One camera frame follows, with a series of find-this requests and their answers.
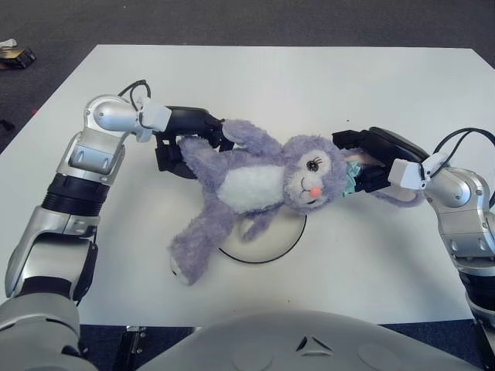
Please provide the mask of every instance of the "plush bunny ear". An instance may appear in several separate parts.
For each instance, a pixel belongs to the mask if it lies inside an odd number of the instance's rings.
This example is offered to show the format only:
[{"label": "plush bunny ear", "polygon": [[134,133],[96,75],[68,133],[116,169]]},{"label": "plush bunny ear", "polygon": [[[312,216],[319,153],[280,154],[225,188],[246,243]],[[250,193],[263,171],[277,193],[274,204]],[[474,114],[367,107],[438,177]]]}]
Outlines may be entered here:
[{"label": "plush bunny ear", "polygon": [[[363,168],[372,165],[384,166],[382,162],[370,156],[362,149],[344,150],[343,152],[346,161],[359,162]],[[422,192],[414,192],[397,185],[391,185],[387,188],[374,191],[371,194],[378,199],[383,199],[384,201],[399,207],[414,207],[422,203],[425,199]]]}]

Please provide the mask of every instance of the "black cable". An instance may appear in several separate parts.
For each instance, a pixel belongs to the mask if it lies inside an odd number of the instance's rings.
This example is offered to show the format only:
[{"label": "black cable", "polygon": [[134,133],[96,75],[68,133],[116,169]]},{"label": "black cable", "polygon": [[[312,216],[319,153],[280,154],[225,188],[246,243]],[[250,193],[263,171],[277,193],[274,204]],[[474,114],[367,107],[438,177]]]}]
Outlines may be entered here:
[{"label": "black cable", "polygon": [[138,86],[144,86],[146,87],[146,93],[148,94],[148,98],[151,98],[152,97],[152,91],[148,85],[148,83],[146,82],[146,80],[138,80],[138,81],[135,81],[134,83],[132,83],[131,85],[129,85],[128,87],[126,87],[125,89],[123,89],[123,91],[121,91],[118,96],[119,97],[122,97],[125,93],[127,93],[130,89],[132,89],[133,87],[138,87]]},{"label": "black cable", "polygon": [[243,260],[243,259],[240,259],[239,257],[235,257],[234,255],[230,255],[227,251],[225,251],[221,247],[219,247],[218,250],[220,250],[222,253],[224,253],[225,255],[227,255],[230,259],[233,259],[233,260],[238,261],[240,263],[246,263],[246,264],[265,264],[265,263],[271,263],[272,261],[278,260],[281,257],[283,257],[284,255],[288,254],[294,248],[294,246],[297,245],[297,243],[299,242],[299,240],[301,240],[302,233],[304,232],[304,229],[306,228],[307,221],[308,221],[308,216],[306,215],[305,218],[304,218],[304,225],[302,226],[301,234],[299,234],[299,237],[297,237],[297,240],[293,243],[292,246],[290,246],[290,248],[288,248],[286,251],[284,251],[282,254],[278,255],[277,257],[273,257],[272,259],[267,259],[267,260],[263,260],[263,261]]},{"label": "black cable", "polygon": [[419,163],[419,174],[421,175],[421,180],[426,180],[425,177],[425,167],[423,166],[423,163]]},{"label": "black cable", "polygon": [[94,235],[93,235],[93,243],[94,243],[95,245],[96,245],[96,235],[97,235],[97,233],[98,233],[98,227],[96,226],[96,227],[94,228]]},{"label": "black cable", "polygon": [[459,148],[461,142],[464,140],[465,137],[467,137],[470,133],[472,133],[472,131],[468,131],[466,132],[456,143],[456,146],[454,147],[454,149],[452,150],[452,152],[450,152],[450,155],[449,157],[447,157],[445,159],[445,161],[440,165],[439,168],[436,169],[436,171],[430,175],[430,178],[433,178],[435,175],[437,175],[440,170],[442,170],[443,168],[445,168],[448,164],[449,164],[449,161],[450,159],[454,156],[454,154],[456,153],[457,151],[457,148]]},{"label": "black cable", "polygon": [[[146,88],[146,96],[148,98],[151,98],[152,97],[152,90],[151,88],[149,87],[148,83],[146,82],[146,80],[138,80],[138,81],[135,81],[134,83],[132,83],[131,85],[127,86],[125,89],[123,89],[123,91],[121,91],[118,96],[119,97],[122,97],[125,93],[127,93],[129,90],[129,98],[131,100],[131,104],[133,106],[133,108],[136,110],[136,111],[139,111],[138,107],[136,106],[136,103],[134,102],[134,90],[136,87],[145,87]],[[153,129],[149,126],[145,126],[142,124],[142,113],[139,114],[139,117],[138,117],[138,122],[139,124],[145,128],[145,129]]]},{"label": "black cable", "polygon": [[[456,153],[457,148],[460,146],[460,144],[464,140],[464,138],[468,134],[473,133],[473,132],[483,135],[485,138],[487,138],[489,141],[491,141],[493,146],[495,147],[495,135],[493,135],[492,133],[490,133],[487,130],[478,129],[478,128],[464,128],[464,129],[456,130],[456,131],[450,133],[449,135],[447,135],[445,138],[443,138],[442,141],[436,146],[435,150],[433,151],[433,153],[437,153],[438,151],[440,151],[440,148],[442,148],[445,145],[445,143],[447,141],[449,141],[452,137],[455,137],[457,134],[460,134],[460,133],[465,133],[457,141],[456,146],[454,147],[452,152],[450,152],[449,157],[447,157],[447,159],[440,165],[440,167],[431,175],[431,178],[433,178],[440,170],[442,170],[443,168],[445,168],[448,165],[450,159],[452,158],[452,156],[454,156],[454,153]],[[490,201],[489,201],[490,208],[492,208],[493,205],[495,205],[495,191],[492,193],[492,196],[490,197]]]},{"label": "black cable", "polygon": [[445,138],[443,138],[443,140],[439,143],[439,145],[436,146],[436,148],[433,151],[433,153],[436,153],[436,152],[440,151],[440,148],[442,148],[443,145],[447,141],[450,140],[450,138],[455,137],[457,134],[465,133],[466,131],[474,131],[476,133],[480,133],[480,134],[484,135],[485,137],[487,137],[493,143],[493,145],[495,145],[495,135],[493,135],[489,131],[483,130],[483,129],[477,129],[477,128],[464,128],[464,129],[456,130],[453,133],[450,133],[449,135],[447,135]]}]

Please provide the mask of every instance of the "white table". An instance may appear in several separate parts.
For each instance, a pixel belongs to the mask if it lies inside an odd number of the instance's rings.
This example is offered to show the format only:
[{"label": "white table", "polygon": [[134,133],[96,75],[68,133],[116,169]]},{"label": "white table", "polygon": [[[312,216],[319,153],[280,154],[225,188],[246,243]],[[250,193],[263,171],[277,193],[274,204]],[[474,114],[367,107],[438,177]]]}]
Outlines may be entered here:
[{"label": "white table", "polygon": [[[164,104],[249,119],[281,142],[379,126],[432,151],[457,128],[495,129],[495,73],[468,49],[97,46],[0,156],[2,277],[84,105],[141,78]],[[312,214],[281,260],[251,266],[214,254],[203,278],[182,286],[166,247],[200,211],[200,186],[158,172],[153,141],[126,145],[101,213],[83,323],[205,325],[268,308],[376,323],[470,317],[429,206],[397,209],[366,194]],[[493,188],[494,159],[488,141],[472,135],[453,164]]]}]

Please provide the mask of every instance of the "purple plush toy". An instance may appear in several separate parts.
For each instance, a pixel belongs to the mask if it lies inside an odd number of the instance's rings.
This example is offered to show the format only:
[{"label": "purple plush toy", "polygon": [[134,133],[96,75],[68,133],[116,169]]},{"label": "purple plush toy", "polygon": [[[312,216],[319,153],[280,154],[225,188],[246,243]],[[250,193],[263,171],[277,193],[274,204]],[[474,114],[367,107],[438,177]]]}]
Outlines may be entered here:
[{"label": "purple plush toy", "polygon": [[[252,240],[268,228],[282,205],[307,214],[342,197],[348,182],[347,161],[373,162],[358,152],[341,151],[319,136],[299,135],[282,146],[248,121],[226,121],[223,132],[240,148],[217,152],[198,137],[179,143],[186,164],[203,185],[204,196],[201,214],[170,246],[172,272],[183,284],[201,277],[237,216],[253,220],[242,236]],[[384,193],[381,198],[401,206],[419,201],[411,193]]]}]

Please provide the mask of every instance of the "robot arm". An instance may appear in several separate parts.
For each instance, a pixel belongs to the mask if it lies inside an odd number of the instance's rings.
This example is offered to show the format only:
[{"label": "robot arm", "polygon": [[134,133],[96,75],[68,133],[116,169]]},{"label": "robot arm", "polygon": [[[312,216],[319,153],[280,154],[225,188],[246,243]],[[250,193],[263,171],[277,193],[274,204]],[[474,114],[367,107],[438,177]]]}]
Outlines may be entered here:
[{"label": "robot arm", "polygon": [[[148,96],[136,104],[132,91],[139,85],[146,86]],[[131,102],[121,97],[129,89]],[[70,141],[43,204],[34,209],[10,257],[5,275],[10,299],[0,306],[0,359],[6,368],[95,369],[81,359],[74,302],[91,285],[99,212],[130,134],[139,142],[153,134],[171,139],[199,134],[230,146],[221,134],[221,121],[205,110],[154,103],[144,80],[118,96],[91,100],[84,109],[83,130]]]},{"label": "robot arm", "polygon": [[[435,210],[439,233],[466,288],[466,300],[475,318],[476,340],[486,369],[495,370],[495,196],[474,172],[448,166],[461,141],[478,132],[495,145],[488,131],[455,131],[430,156],[402,137],[380,128],[342,131],[333,135],[340,148],[362,148],[384,166],[364,169],[357,190],[372,192],[390,184],[423,191]],[[454,135],[465,133],[450,155],[439,149]]]}]

